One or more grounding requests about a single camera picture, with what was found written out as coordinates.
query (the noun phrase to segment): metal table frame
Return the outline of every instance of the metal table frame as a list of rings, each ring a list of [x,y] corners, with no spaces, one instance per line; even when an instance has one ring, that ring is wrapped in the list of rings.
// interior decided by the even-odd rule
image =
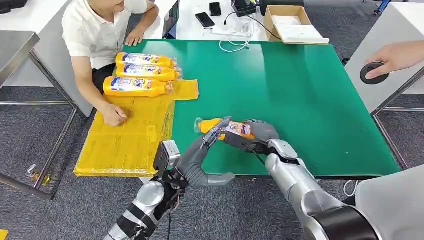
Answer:
[[[50,155],[47,158],[47,161],[42,168],[40,175],[33,186],[22,183],[16,179],[13,179],[7,175],[0,173],[0,182],[7,184],[11,187],[14,187],[23,192],[29,193],[33,196],[40,197],[45,200],[51,200],[53,198],[51,193],[46,193],[40,190],[41,184],[44,177],[49,171],[49,167],[55,159],[56,154],[58,153],[59,148],[61,147],[64,138],[71,126],[72,121],[75,118],[75,115],[78,113],[81,117],[85,118],[85,115],[80,110],[80,108],[74,103],[71,97],[65,92],[60,83],[56,80],[53,74],[48,70],[46,65],[42,60],[37,56],[36,51],[34,50],[35,45],[40,41],[40,38],[36,33],[32,33],[31,37],[22,48],[13,56],[13,58],[8,62],[7,66],[2,69],[0,72],[0,80],[3,79],[1,84],[6,81],[12,75],[16,68],[18,68],[24,59],[28,56],[29,59],[38,67],[38,69],[46,76],[50,83],[60,92],[60,94],[65,98],[63,101],[0,101],[0,106],[60,106],[60,105],[70,105],[72,111],[56,141],[53,149],[50,152]]]
[[[375,124],[381,132],[381,135],[384,137],[387,145],[389,146],[391,152],[394,155],[397,163],[399,164],[402,170],[409,168],[408,164],[405,162],[389,133],[385,129],[383,123],[378,117],[378,113],[381,111],[385,112],[424,112],[424,108],[417,107],[388,107],[397,97],[402,95],[408,88],[414,85],[418,80],[424,77],[424,67],[421,68],[415,75],[413,75],[408,81],[406,81],[397,91],[395,91],[391,96],[389,96],[386,101],[384,101],[380,106],[378,106],[372,113],[371,117],[374,119]]]

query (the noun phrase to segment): green table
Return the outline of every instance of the green table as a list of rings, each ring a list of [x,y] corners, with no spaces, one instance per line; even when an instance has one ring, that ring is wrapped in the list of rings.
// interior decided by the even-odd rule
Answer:
[[[317,178],[372,178],[400,170],[331,45],[251,42],[249,49],[226,53],[218,41],[144,40],[123,50],[176,57],[183,78],[198,79],[199,99],[175,106],[172,139],[182,153],[198,136],[196,118],[231,116],[272,124]],[[253,154],[222,142],[202,168],[268,175]]]

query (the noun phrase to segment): metal leg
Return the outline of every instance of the metal leg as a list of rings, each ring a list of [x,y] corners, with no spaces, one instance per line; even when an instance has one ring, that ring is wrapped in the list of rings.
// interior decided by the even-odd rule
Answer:
[[[50,200],[52,196],[32,186],[28,186],[18,180],[0,173],[0,182],[7,184],[13,188],[19,189],[25,193],[35,195],[45,200]]]
[[[383,126],[383,123],[380,121],[379,117],[377,115],[372,116],[372,118],[375,121],[375,124],[377,124],[377,127],[379,128],[381,134],[383,135],[385,141],[387,142],[387,145],[389,146],[391,152],[394,154],[394,158],[396,159],[397,163],[400,165],[400,168],[402,170],[408,169],[408,165],[405,162],[404,158],[402,157],[401,153],[399,152],[398,148],[396,147],[393,140],[390,138],[389,133]]]
[[[68,101],[0,101],[0,106],[54,106],[69,105]]]
[[[402,95],[407,89],[414,85],[418,80],[424,76],[424,67],[421,68],[415,75],[413,75],[408,81],[406,81],[397,91],[389,96],[380,106],[378,106],[371,115],[377,115],[383,109],[387,108],[397,97]]]
[[[380,121],[377,116],[381,111],[392,111],[392,112],[424,112],[424,109],[421,108],[412,108],[412,107],[388,107],[397,97],[403,94],[407,89],[414,85],[418,80],[424,76],[424,67],[421,68],[417,73],[415,73],[408,81],[406,81],[397,91],[395,91],[391,96],[389,96],[380,106],[378,106],[372,113],[371,117],[374,119],[375,124],[380,130],[382,136],[387,142],[391,152],[393,153],[397,163],[399,164],[402,170],[408,169],[408,165],[396,147],[393,140],[390,138],[389,133],[383,126],[383,123]]]
[[[419,107],[386,107],[383,112],[424,112],[424,108]]]
[[[78,114],[85,118],[86,116],[81,111],[81,109],[75,104],[72,98],[65,92],[60,83],[56,80],[53,74],[47,69],[47,67],[43,64],[43,62],[39,59],[34,50],[29,52],[29,58],[34,62],[34,64],[38,67],[38,69],[47,77],[50,83],[62,94],[62,96],[66,99],[66,101],[77,110]]]
[[[65,126],[62,129],[62,132],[59,135],[59,138],[56,141],[56,144],[53,147],[53,150],[51,151],[50,155],[48,156],[47,161],[44,164],[44,167],[42,168],[42,171],[40,172],[40,176],[38,177],[37,181],[35,182],[34,188],[39,189],[41,186],[41,183],[43,182],[44,177],[46,176],[49,166],[52,163],[53,159],[55,158],[56,154],[58,153],[59,148],[62,145],[62,142],[64,141],[64,138],[66,134],[68,133],[69,127],[71,126],[72,120],[74,120],[75,114],[77,113],[77,109],[73,109],[72,113],[68,117]]]

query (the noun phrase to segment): white cable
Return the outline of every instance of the white cable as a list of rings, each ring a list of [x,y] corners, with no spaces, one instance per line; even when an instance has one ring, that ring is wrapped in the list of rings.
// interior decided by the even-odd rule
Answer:
[[[235,52],[238,52],[240,50],[243,50],[243,49],[245,49],[245,47],[248,47],[249,46],[249,42],[252,40],[252,37],[253,37],[253,34],[254,33],[255,33],[255,23],[253,23],[253,27],[252,27],[252,31],[250,33],[250,36],[246,32],[242,32],[242,31],[235,31],[235,32],[233,32],[233,33],[230,34],[230,35],[233,35],[233,34],[245,34],[246,37],[248,37],[249,39],[248,40],[245,40],[244,43],[242,43],[242,44],[237,44],[237,43],[232,42],[231,41],[231,37],[233,37],[233,36],[228,36],[228,40],[227,41],[230,44],[234,45],[234,46],[239,46],[240,48],[238,48],[236,50],[226,50],[221,45],[223,43],[223,40],[219,41],[219,48],[222,51],[226,52],[226,53],[235,53]]]
[[[347,187],[347,186],[348,186],[351,182],[353,182],[353,181],[356,181],[356,182],[355,182],[355,187],[353,188],[353,192],[352,192],[352,194],[348,194],[348,193],[346,192],[346,187]],[[359,184],[359,180],[349,180],[349,181],[347,181],[347,182],[344,184],[344,187],[343,187],[343,193],[344,193],[344,195],[346,195],[346,196],[348,196],[348,197],[353,197],[353,196],[355,195],[356,191],[357,191],[358,184]]]

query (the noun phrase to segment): yellow paper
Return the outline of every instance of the yellow paper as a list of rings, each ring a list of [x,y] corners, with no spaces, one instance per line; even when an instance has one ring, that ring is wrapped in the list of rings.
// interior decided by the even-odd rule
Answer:
[[[199,97],[199,85],[197,80],[177,80],[174,84],[174,100],[196,100]]]
[[[0,230],[0,240],[5,240],[8,236],[9,231],[7,230]]]
[[[127,121],[118,127],[104,124],[98,112],[76,163],[77,177],[151,177],[160,141],[172,135],[175,102],[170,95],[158,97],[109,97],[120,106]]]

